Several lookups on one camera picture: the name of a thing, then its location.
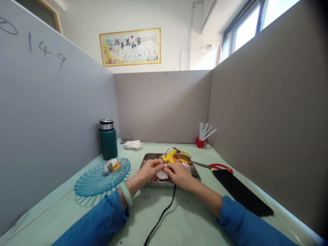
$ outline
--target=person's right hand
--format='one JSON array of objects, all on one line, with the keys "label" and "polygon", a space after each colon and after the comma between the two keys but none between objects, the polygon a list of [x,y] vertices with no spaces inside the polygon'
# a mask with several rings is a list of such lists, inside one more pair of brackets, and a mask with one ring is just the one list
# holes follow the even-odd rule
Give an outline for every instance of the person's right hand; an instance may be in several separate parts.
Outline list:
[{"label": "person's right hand", "polygon": [[168,163],[163,171],[172,179],[172,181],[184,190],[191,191],[197,180],[180,163]]}]

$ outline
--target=black phone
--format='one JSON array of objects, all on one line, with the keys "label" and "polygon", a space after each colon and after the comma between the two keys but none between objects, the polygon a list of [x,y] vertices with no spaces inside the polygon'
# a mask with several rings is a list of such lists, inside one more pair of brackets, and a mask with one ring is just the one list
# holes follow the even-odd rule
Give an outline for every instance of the black phone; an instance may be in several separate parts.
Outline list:
[{"label": "black phone", "polygon": [[226,169],[215,170],[213,174],[231,196],[247,210],[259,217],[273,215],[273,210],[241,183],[231,172]]}]

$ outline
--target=picture frame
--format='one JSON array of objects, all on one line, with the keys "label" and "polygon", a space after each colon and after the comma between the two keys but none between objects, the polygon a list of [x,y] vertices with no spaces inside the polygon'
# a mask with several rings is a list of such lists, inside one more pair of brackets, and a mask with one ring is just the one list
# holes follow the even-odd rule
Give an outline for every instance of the picture frame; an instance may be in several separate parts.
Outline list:
[{"label": "picture frame", "polygon": [[160,64],[161,28],[99,34],[105,67]]}]

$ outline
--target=scissor blade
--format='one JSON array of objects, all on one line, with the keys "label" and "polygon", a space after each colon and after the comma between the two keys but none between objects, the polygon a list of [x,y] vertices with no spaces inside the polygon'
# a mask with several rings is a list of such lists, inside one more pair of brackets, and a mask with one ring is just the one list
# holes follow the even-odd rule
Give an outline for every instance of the scissor blade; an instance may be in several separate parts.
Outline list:
[{"label": "scissor blade", "polygon": [[199,162],[192,162],[192,163],[194,163],[196,165],[199,165],[199,166],[202,166],[202,167],[206,167],[208,169],[211,169],[211,166],[209,166],[209,165],[205,165],[205,164],[202,164],[202,163],[199,163]]}]

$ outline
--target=blue shirt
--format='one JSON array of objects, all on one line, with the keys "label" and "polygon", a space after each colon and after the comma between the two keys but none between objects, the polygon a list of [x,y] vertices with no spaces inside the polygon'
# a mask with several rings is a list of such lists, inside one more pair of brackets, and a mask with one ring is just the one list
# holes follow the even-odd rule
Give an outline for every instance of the blue shirt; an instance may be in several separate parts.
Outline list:
[{"label": "blue shirt", "polygon": [[[243,246],[295,246],[281,232],[245,209],[243,205],[225,196],[221,208],[220,227]],[[107,246],[110,239],[128,221],[128,209],[124,210],[116,190],[105,196],[99,204],[71,226],[53,246]]]}]

